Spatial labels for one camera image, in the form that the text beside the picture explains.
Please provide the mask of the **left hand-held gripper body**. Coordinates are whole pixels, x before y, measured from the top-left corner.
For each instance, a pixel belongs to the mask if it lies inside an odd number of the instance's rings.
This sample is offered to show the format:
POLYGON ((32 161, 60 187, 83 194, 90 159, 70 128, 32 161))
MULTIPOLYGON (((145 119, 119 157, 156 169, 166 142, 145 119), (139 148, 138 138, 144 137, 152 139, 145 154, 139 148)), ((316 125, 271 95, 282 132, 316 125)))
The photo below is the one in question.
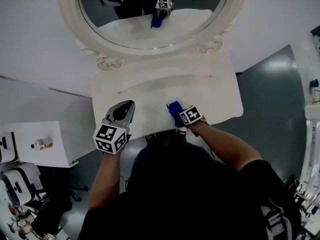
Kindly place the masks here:
POLYGON ((97 150, 116 155, 130 137, 125 128, 100 123, 94 131, 93 141, 97 150))

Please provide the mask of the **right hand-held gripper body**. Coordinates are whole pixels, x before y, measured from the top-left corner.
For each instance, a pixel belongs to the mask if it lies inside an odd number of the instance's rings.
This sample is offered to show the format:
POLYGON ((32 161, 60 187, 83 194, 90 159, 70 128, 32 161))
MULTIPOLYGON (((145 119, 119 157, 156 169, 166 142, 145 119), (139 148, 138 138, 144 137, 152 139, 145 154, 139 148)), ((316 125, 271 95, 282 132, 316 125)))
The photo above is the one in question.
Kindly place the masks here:
POLYGON ((198 110, 196 106, 190 106, 189 108, 183 110, 179 114, 182 122, 184 123, 185 126, 189 126, 195 122, 202 121, 207 124, 207 121, 203 114, 198 110))

